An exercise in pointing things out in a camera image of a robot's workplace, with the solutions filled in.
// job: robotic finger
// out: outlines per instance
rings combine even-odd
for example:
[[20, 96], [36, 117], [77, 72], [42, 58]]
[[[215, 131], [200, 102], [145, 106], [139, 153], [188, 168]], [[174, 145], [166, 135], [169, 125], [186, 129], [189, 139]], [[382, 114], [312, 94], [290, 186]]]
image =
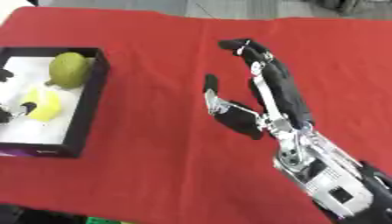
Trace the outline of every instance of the robotic finger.
[[208, 113], [231, 130], [260, 139], [265, 124], [263, 119], [251, 108], [236, 102], [225, 101], [218, 97], [218, 79], [213, 74], [206, 75], [203, 89]]

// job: yellow lemon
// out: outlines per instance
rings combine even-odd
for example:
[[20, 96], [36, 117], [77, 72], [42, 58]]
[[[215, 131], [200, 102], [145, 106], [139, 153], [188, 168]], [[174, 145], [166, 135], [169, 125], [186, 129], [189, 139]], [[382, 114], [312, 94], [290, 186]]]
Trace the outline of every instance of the yellow lemon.
[[27, 116], [41, 122], [49, 122], [61, 111], [59, 95], [44, 88], [33, 88], [21, 101], [22, 105], [26, 103], [35, 106]]

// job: table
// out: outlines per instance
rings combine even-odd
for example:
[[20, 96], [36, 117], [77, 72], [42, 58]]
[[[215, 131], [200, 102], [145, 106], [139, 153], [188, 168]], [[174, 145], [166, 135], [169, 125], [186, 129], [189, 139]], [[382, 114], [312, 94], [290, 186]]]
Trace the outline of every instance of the table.
[[0, 157], [0, 202], [140, 223], [329, 223], [272, 167], [277, 143], [207, 114], [204, 73], [256, 108], [219, 39], [251, 37], [292, 71], [319, 131], [392, 173], [392, 22], [234, 21], [156, 12], [22, 8], [0, 46], [99, 46], [112, 66], [79, 159]]

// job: black glove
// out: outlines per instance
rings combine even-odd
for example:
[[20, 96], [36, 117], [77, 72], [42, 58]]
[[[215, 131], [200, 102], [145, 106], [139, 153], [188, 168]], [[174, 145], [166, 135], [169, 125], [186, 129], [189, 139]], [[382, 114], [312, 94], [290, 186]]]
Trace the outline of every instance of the black glove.
[[[219, 46], [222, 49], [233, 51], [236, 56], [238, 56], [238, 49], [243, 47], [241, 57], [249, 67], [255, 61], [268, 61], [264, 53], [270, 52], [268, 48], [259, 45], [250, 38], [222, 40], [219, 42]], [[289, 117], [294, 128], [301, 129], [305, 122], [313, 123], [310, 110], [282, 62], [274, 58], [262, 70], [262, 75], [275, 98], [278, 109]], [[249, 82], [249, 87], [258, 102], [264, 106], [263, 99], [253, 81]]]
[[8, 78], [14, 77], [14, 74], [3, 68], [0, 68], [0, 82], [6, 82]]

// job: black tray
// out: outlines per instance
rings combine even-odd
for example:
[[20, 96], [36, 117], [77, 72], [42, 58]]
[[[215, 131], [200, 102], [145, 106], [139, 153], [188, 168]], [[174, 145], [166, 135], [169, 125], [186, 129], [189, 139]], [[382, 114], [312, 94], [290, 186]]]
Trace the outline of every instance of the black tray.
[[99, 48], [93, 47], [0, 47], [0, 67], [11, 57], [55, 57], [74, 52], [94, 58], [89, 79], [60, 144], [0, 142], [0, 152], [10, 156], [77, 158], [85, 145], [95, 110], [106, 83], [109, 63]]

